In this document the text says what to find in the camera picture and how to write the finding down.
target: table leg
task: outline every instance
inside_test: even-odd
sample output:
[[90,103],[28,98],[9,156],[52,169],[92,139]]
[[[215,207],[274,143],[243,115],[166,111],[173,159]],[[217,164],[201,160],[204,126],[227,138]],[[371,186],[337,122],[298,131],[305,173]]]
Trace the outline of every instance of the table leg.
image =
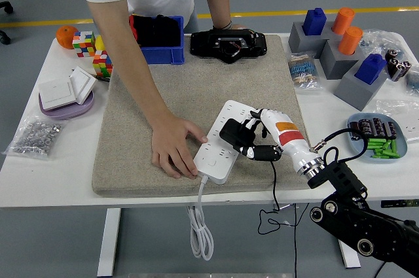
[[358,253],[341,240],[339,240],[340,252],[342,253],[343,262],[346,268],[360,268]]
[[106,212],[105,229],[103,230],[102,248],[100,250],[98,266],[98,277],[109,277],[113,275],[120,210],[121,208],[108,208]]

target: robotic arm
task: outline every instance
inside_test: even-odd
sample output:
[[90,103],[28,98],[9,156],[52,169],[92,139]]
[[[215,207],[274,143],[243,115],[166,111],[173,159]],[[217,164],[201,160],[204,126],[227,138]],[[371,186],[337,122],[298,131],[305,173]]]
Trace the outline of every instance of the robotic arm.
[[[270,133],[276,145],[255,146],[255,130],[263,125],[262,137]],[[301,132],[284,113],[269,109],[250,111],[239,123],[229,119],[220,131],[220,137],[235,150],[252,160],[277,161],[282,154],[293,161],[294,170],[308,179],[310,188],[329,181],[336,192],[325,198],[320,207],[314,207],[310,218],[323,229],[345,242],[363,256],[372,256],[394,262],[415,277],[419,277],[419,228],[413,220],[398,220],[369,208],[367,187],[346,165],[348,160],[335,159],[325,164],[318,150],[340,133],[328,136],[310,148]],[[364,140],[364,151],[367,147]]]

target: white table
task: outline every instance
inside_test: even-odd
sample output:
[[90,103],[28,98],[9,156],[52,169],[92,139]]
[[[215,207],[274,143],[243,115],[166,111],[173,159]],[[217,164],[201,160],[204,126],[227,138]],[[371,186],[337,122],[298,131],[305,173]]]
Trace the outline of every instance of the white table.
[[[285,51],[289,51],[288,34],[279,35],[282,38]],[[69,76],[76,65],[91,71],[91,61],[92,58],[78,58],[73,50],[63,49],[54,40],[23,113],[21,124],[27,116],[40,115],[41,113],[37,89],[39,83]],[[348,117],[359,112],[332,94],[338,81],[326,80],[321,70],[319,71],[324,91],[317,94],[297,92],[307,134],[313,145],[334,131],[346,127]],[[411,100],[403,93],[401,87],[402,82],[387,81],[374,99]],[[107,84],[99,82],[94,88],[94,95],[95,103],[92,109],[86,114],[70,120],[56,141],[49,160],[6,157],[0,171],[0,208],[89,206],[120,209],[121,207],[195,203],[196,196],[103,198],[93,193],[92,171],[107,101]],[[374,100],[365,107],[364,111],[373,110],[375,110]],[[333,139],[326,147],[333,145],[339,148],[340,157],[353,155],[345,135]],[[369,200],[414,199],[419,198],[419,176],[415,170],[419,159],[418,151],[418,143],[409,143],[407,154],[402,159],[390,164],[374,164],[357,159],[348,165],[368,188]],[[320,202],[334,191],[334,188],[327,182],[314,190],[277,191],[276,196],[280,203]],[[242,192],[205,195],[202,197],[202,201],[204,205],[264,204],[272,203],[272,193]],[[117,212],[108,211],[109,214],[114,215],[113,220],[118,220]],[[117,230],[115,222],[113,227],[112,224],[107,223],[108,229],[112,229],[113,233]],[[112,245],[114,241],[116,242],[116,237],[110,241]]]

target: black capacitor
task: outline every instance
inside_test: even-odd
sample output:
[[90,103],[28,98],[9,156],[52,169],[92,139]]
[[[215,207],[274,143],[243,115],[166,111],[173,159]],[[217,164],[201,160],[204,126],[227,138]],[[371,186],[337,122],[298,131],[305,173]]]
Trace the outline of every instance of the black capacitor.
[[389,76],[392,78],[394,76],[394,74],[396,74],[397,72],[397,68],[396,66],[399,64],[399,60],[397,59],[390,59],[387,63],[387,70],[388,70],[388,74]]
[[375,129],[375,137],[377,139],[383,139],[386,136],[386,133],[384,132],[384,127],[382,125],[382,121],[379,118],[373,118],[373,124]]
[[[359,126],[358,126],[358,122],[356,122],[356,121],[349,122],[349,127],[351,129],[355,129],[355,130],[360,131]],[[349,135],[351,137],[351,140],[353,140],[353,141],[357,141],[361,138],[361,136],[359,136],[357,133],[354,133],[354,132],[350,132]]]
[[365,134],[367,137],[373,137],[374,131],[373,127],[371,126],[371,121],[369,119],[361,119],[358,122],[359,129]]
[[395,82],[397,82],[401,77],[403,77],[404,74],[406,74],[406,67],[399,63],[395,66],[395,68],[397,69],[397,72],[399,72],[399,75],[394,79]]
[[384,131],[386,132],[386,139],[396,139],[396,132],[394,123],[389,121],[383,123]]
[[407,73],[407,71],[412,67],[412,64],[409,61],[403,61],[401,64],[405,66],[405,70],[401,73],[400,77],[404,77]]
[[387,62],[389,62],[390,61],[390,59],[394,59],[395,57],[397,57],[397,55],[398,55],[399,53],[396,51],[396,50],[394,50],[394,49],[389,49],[389,50],[387,50],[387,52],[386,52],[386,56],[385,56],[385,59],[386,59],[386,61]]

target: orange cylinder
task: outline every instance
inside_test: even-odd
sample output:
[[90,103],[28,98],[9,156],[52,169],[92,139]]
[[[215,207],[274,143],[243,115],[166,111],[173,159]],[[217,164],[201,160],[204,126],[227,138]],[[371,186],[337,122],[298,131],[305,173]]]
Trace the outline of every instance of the orange cylinder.
[[336,15],[335,22],[332,26],[333,33],[338,35],[345,34],[348,27],[351,26],[352,20],[354,19],[355,11],[351,8],[340,8],[338,15]]
[[338,50],[347,56],[354,54],[364,32],[356,26],[350,26],[343,34]]

